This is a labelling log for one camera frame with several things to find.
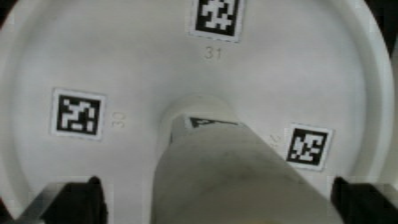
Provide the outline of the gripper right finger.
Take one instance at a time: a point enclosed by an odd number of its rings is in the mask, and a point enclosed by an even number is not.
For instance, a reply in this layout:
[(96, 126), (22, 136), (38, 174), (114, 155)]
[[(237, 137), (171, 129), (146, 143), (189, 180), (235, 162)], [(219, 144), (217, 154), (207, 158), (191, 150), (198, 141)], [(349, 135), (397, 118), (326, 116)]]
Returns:
[(331, 202), (343, 224), (398, 224), (398, 207), (370, 183), (335, 178)]

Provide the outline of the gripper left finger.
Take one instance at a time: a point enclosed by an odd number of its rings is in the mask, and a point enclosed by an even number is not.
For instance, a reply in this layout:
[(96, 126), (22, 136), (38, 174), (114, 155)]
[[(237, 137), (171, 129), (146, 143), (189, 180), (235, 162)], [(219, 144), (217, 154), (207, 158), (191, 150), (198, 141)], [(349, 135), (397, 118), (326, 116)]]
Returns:
[(52, 183), (9, 224), (107, 224), (102, 179)]

